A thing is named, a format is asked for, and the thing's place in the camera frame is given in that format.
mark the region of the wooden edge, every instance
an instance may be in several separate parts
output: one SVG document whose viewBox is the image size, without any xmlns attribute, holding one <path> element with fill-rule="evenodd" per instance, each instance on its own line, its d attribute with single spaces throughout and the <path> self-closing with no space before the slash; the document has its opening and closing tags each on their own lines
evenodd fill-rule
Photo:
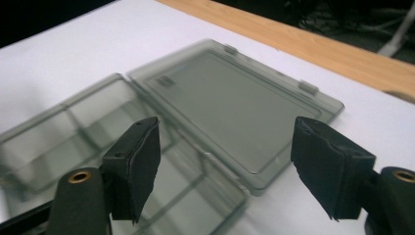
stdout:
<svg viewBox="0 0 415 235">
<path fill-rule="evenodd" d="M 213 1 L 158 1 L 375 89 L 415 97 L 410 64 Z"/>
</svg>

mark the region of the white surface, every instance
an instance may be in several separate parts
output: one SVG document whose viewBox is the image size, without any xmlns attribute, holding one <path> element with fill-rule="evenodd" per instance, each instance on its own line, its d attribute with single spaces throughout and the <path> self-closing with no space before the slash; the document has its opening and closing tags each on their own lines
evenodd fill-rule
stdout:
<svg viewBox="0 0 415 235">
<path fill-rule="evenodd" d="M 151 0 L 122 0 L 0 49 L 0 133 L 105 76 L 212 38 L 344 102 L 331 124 L 387 165 L 415 169 L 415 106 Z M 293 166 L 253 198 L 229 234 L 364 234 L 332 221 Z"/>
</svg>

